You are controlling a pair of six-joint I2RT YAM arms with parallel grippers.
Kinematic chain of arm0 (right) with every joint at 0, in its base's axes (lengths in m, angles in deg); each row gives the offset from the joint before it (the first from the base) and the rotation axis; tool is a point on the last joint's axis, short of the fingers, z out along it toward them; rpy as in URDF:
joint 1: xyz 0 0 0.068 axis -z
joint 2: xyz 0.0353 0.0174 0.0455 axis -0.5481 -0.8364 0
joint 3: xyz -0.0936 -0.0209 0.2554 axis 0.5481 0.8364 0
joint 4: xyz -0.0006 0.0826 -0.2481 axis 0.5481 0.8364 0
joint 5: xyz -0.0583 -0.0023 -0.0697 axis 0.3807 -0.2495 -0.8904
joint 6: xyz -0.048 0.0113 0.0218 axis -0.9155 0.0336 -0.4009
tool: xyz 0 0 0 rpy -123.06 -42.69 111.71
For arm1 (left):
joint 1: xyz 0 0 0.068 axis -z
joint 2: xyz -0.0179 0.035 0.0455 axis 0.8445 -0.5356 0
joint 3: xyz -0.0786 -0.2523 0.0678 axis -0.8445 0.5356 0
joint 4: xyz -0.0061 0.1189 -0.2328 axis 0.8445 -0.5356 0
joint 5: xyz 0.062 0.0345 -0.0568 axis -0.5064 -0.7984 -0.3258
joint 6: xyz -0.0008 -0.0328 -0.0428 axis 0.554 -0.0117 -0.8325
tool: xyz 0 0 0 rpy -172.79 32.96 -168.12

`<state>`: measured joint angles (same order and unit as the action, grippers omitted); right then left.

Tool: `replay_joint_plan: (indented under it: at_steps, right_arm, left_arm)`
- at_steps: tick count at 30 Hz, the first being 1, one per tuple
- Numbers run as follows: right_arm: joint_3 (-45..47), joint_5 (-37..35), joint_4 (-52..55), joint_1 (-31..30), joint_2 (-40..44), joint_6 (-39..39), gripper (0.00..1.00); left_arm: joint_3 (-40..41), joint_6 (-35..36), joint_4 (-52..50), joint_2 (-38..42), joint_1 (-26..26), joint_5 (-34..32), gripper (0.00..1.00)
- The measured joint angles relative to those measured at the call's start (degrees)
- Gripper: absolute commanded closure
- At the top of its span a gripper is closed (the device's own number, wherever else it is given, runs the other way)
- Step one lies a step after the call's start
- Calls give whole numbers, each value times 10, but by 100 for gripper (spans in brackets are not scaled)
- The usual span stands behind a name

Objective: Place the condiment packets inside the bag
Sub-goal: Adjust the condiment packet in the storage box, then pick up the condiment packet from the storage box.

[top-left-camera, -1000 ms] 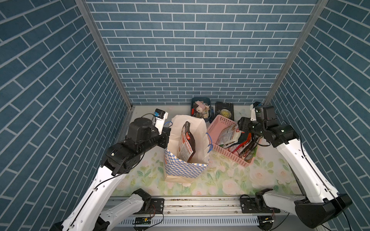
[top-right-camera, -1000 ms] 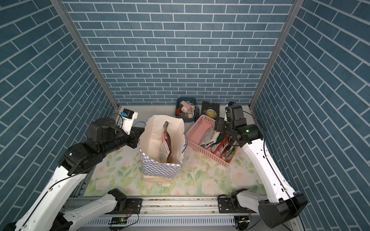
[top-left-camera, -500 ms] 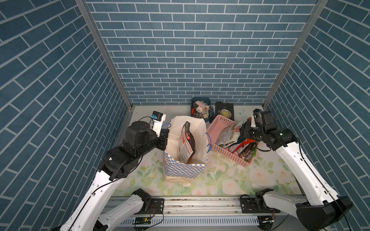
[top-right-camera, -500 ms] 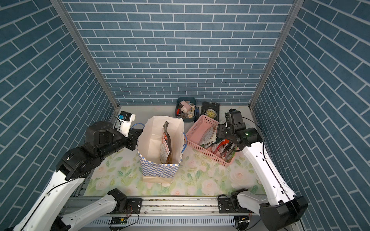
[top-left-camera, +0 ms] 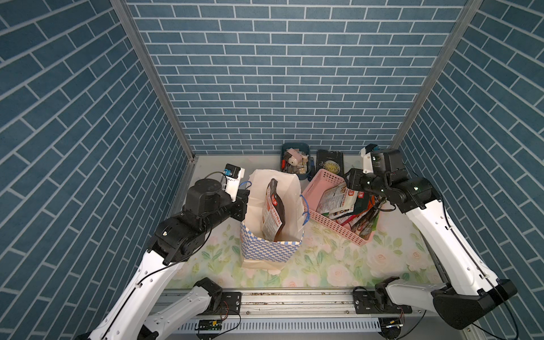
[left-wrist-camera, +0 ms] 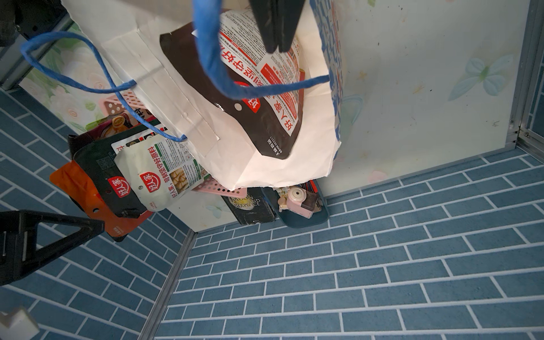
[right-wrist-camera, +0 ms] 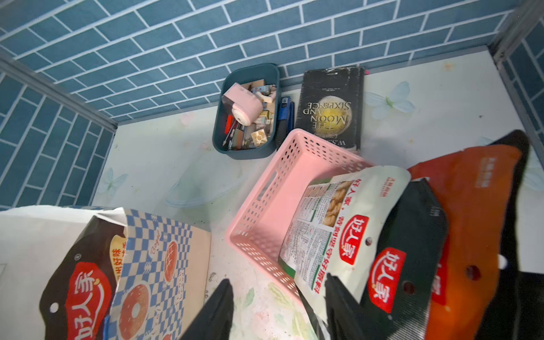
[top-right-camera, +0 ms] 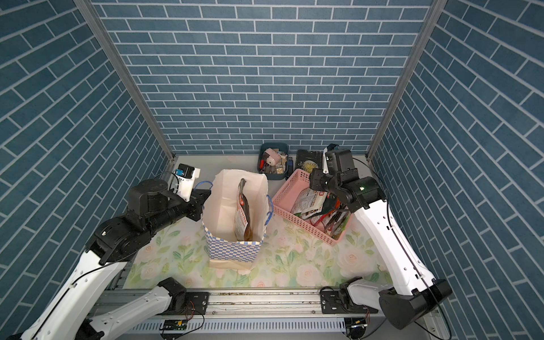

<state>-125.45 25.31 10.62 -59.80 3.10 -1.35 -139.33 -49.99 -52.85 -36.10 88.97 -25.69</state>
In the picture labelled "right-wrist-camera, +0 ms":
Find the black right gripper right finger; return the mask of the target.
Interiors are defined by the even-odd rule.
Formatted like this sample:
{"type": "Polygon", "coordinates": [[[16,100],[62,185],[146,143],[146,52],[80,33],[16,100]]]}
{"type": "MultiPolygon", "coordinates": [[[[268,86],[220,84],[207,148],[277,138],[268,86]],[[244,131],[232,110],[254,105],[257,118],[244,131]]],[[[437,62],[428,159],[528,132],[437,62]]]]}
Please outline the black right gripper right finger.
{"type": "Polygon", "coordinates": [[[337,276],[328,273],[325,287],[331,339],[386,339],[337,276]]]}

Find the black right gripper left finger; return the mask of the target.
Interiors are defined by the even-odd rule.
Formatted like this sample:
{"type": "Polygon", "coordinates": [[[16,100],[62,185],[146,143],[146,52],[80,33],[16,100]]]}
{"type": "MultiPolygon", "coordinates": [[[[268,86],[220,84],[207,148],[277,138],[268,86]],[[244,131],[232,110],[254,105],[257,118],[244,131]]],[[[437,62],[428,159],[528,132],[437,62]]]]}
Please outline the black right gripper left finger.
{"type": "Polygon", "coordinates": [[[223,279],[204,304],[180,340],[228,340],[234,314],[234,293],[229,279],[223,279]]]}

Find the blue checkered paper bag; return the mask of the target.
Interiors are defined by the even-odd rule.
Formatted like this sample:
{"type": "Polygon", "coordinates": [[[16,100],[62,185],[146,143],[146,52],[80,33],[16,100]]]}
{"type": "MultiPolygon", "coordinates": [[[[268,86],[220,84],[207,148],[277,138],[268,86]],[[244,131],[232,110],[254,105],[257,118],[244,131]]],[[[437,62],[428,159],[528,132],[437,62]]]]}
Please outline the blue checkered paper bag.
{"type": "Polygon", "coordinates": [[[211,234],[116,208],[1,213],[1,338],[180,339],[203,307],[211,234]]]}

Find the white condiment packet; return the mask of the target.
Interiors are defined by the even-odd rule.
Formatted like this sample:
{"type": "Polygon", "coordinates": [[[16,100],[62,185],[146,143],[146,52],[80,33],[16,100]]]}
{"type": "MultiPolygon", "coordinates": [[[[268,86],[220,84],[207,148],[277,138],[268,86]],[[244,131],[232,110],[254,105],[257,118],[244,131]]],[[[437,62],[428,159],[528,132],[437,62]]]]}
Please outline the white condiment packet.
{"type": "Polygon", "coordinates": [[[306,188],[279,264],[322,321],[327,320],[328,276],[336,276],[361,300],[382,229],[411,179],[405,169],[375,166],[313,181],[306,188]]]}

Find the dark brown condiment packet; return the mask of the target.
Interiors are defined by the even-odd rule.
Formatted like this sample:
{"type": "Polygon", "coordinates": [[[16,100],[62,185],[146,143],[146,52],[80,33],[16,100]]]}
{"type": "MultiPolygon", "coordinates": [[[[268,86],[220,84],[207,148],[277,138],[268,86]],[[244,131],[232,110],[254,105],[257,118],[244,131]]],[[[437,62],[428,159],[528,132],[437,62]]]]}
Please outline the dark brown condiment packet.
{"type": "Polygon", "coordinates": [[[113,241],[124,227],[93,217],[48,281],[39,309],[46,339],[102,339],[118,279],[113,241]]]}

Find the pink plastic basket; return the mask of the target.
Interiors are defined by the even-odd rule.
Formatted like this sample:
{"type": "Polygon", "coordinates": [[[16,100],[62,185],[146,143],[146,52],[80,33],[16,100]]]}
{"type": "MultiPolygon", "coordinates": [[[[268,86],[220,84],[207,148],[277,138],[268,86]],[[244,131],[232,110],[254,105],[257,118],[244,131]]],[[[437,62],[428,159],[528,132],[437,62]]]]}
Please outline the pink plastic basket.
{"type": "Polygon", "coordinates": [[[299,303],[294,280],[279,265],[279,253],[304,191],[313,180],[371,165],[305,130],[292,130],[235,215],[226,241],[299,303]]]}

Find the orange red condiment packet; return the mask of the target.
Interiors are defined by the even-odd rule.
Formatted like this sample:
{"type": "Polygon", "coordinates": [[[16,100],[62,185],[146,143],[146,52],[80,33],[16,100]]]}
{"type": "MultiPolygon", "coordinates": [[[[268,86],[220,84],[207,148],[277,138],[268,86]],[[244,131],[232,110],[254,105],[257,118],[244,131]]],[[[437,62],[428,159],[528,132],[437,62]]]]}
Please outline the orange red condiment packet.
{"type": "Polygon", "coordinates": [[[471,147],[409,169],[426,179],[449,223],[439,261],[426,339],[473,339],[495,296],[499,253],[514,170],[521,151],[471,147]]]}

